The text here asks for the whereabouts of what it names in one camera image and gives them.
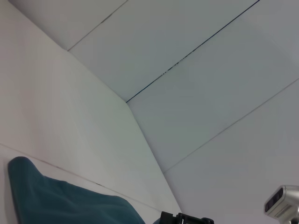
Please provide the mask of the teal t-shirt with FREE print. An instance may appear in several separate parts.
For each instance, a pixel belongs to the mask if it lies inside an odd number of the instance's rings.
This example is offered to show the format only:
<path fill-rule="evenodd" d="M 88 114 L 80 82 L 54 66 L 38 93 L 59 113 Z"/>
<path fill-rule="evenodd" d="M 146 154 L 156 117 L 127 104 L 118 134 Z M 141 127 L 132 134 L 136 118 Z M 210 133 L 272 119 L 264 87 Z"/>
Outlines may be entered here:
<path fill-rule="evenodd" d="M 127 200 L 44 176 L 26 157 L 7 169 L 19 224 L 145 224 Z"/>

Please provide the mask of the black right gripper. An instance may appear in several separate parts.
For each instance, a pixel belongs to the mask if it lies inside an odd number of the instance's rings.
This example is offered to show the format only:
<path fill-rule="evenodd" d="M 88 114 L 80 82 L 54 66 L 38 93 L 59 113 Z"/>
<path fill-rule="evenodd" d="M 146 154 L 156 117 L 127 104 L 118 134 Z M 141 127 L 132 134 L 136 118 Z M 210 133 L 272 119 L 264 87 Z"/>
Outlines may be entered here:
<path fill-rule="evenodd" d="M 197 218 L 184 213 L 178 213 L 174 216 L 171 213 L 162 211 L 160 224 L 214 224 L 214 220 L 206 217 Z"/>

